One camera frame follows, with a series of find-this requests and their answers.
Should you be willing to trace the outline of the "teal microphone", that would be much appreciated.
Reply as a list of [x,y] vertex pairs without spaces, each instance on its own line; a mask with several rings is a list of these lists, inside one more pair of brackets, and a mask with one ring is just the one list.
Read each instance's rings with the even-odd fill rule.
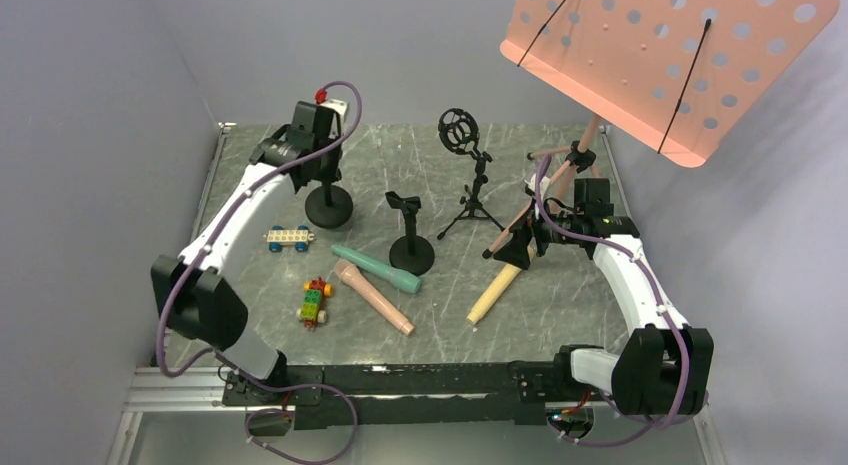
[[369,255],[353,250],[339,243],[331,246],[331,251],[338,257],[346,259],[366,270],[367,272],[390,283],[400,291],[416,294],[421,287],[421,279],[412,273],[395,268]]

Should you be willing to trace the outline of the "pink microphone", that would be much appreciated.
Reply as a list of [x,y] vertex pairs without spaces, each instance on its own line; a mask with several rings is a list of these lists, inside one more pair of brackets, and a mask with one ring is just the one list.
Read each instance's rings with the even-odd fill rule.
[[340,259],[334,266],[334,272],[399,332],[409,336],[415,330],[412,322],[383,296],[352,262]]

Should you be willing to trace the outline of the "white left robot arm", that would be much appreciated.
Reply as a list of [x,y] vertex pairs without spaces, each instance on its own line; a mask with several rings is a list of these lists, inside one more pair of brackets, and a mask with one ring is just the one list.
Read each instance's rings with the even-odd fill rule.
[[206,228],[176,256],[161,255],[151,267],[159,322],[155,362],[175,378],[196,361],[172,369],[166,362],[167,331],[205,343],[205,353],[264,389],[289,385],[285,354],[248,325],[248,308],[230,284],[247,263],[247,246],[270,226],[283,205],[312,182],[307,220],[322,229],[346,225],[353,199],[338,186],[344,141],[359,124],[347,102],[319,91],[296,104],[290,122],[254,149],[239,183]]

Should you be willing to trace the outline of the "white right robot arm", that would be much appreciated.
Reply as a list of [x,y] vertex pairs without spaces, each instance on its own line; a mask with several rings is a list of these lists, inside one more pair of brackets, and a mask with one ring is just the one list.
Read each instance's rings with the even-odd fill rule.
[[529,211],[494,257],[526,270],[529,252],[542,256],[551,244],[586,252],[611,287],[629,333],[618,354],[598,346],[562,347],[554,359],[560,381],[611,396],[624,415],[662,415],[673,422],[698,414],[708,397],[714,342],[671,304],[642,253],[634,222],[599,199],[554,217]]

